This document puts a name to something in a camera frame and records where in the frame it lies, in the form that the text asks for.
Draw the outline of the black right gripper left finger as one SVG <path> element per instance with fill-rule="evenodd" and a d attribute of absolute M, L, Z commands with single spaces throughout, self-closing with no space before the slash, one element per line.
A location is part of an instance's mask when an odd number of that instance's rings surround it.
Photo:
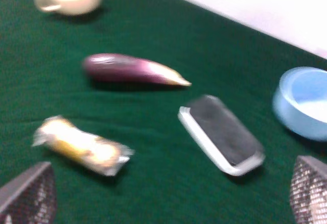
<path fill-rule="evenodd" d="M 50 162 L 36 163 L 1 187 L 1 223 L 53 223 L 56 211 Z"/>

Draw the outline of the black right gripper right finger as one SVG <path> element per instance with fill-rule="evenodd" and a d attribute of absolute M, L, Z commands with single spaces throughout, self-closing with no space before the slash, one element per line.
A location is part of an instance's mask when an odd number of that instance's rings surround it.
<path fill-rule="evenodd" d="M 296 223 L 326 223 L 326 164 L 298 156 L 290 186 L 290 206 Z"/>

